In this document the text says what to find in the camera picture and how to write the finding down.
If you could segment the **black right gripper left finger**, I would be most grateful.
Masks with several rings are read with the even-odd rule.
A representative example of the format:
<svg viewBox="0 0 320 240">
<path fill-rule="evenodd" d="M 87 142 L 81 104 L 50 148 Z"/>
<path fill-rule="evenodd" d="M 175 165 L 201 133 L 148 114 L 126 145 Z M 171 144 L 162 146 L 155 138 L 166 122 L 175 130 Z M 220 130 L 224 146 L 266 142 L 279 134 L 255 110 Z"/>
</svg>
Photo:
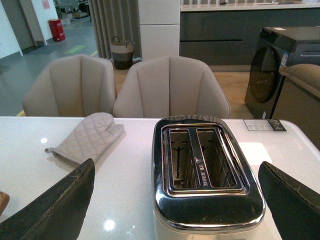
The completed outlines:
<svg viewBox="0 0 320 240">
<path fill-rule="evenodd" d="M 76 240 L 95 182 L 89 158 L 26 207 L 0 224 L 2 240 Z"/>
</svg>

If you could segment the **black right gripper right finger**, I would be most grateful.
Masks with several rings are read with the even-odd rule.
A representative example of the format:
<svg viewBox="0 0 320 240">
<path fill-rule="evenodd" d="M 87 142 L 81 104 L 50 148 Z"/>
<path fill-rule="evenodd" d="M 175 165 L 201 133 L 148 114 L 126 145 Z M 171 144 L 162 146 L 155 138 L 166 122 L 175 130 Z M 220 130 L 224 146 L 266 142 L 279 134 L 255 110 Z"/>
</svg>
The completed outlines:
<svg viewBox="0 0 320 240">
<path fill-rule="evenodd" d="M 263 197 L 283 240 L 320 238 L 320 194 L 264 161 L 258 170 Z"/>
</svg>

